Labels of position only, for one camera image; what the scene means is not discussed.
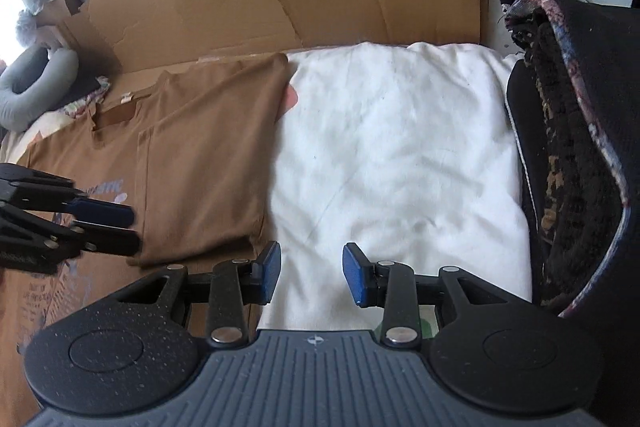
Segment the floral patterned folded cloth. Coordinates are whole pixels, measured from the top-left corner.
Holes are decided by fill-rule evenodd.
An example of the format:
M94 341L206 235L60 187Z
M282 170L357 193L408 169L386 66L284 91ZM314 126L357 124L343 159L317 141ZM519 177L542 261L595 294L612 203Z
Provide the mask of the floral patterned folded cloth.
M80 78L58 104L56 110L72 119L77 119L84 115L92 104L101 103L110 89L110 80L105 76Z

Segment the cream bear print bedsheet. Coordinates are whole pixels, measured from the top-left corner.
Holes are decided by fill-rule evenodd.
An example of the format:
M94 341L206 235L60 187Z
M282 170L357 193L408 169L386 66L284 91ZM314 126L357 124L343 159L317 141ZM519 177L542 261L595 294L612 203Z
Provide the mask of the cream bear print bedsheet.
M263 329L373 329L342 274L354 242L421 274L457 265L532 295L504 88L514 62L472 44L363 43L285 55L267 195L283 268Z

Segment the black folded garment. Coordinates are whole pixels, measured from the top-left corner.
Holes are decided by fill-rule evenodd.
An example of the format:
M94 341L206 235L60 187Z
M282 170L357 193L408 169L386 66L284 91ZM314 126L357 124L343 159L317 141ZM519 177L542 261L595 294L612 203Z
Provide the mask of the black folded garment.
M506 87L523 173L534 303L597 339L590 411L639 421L639 12L500 0L523 55Z

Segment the grey u-shaped neck pillow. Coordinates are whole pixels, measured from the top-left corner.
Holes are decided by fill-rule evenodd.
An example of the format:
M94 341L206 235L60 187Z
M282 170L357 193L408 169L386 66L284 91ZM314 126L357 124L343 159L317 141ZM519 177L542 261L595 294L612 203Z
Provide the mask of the grey u-shaped neck pillow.
M1 127L23 132L62 100L78 74L75 51L59 48L49 54L30 46L1 74Z

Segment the brown printed t-shirt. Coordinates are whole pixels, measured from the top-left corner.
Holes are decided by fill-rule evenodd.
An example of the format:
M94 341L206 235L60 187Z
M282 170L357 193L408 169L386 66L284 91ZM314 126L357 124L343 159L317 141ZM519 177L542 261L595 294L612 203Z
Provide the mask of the brown printed t-shirt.
M129 101L93 106L26 150L23 166L130 206L142 249L130 259L84 254L53 275L2 272L3 425L37 412L23 355L39 329L159 265L201 272L264 248L274 134L290 78L283 54L165 72Z

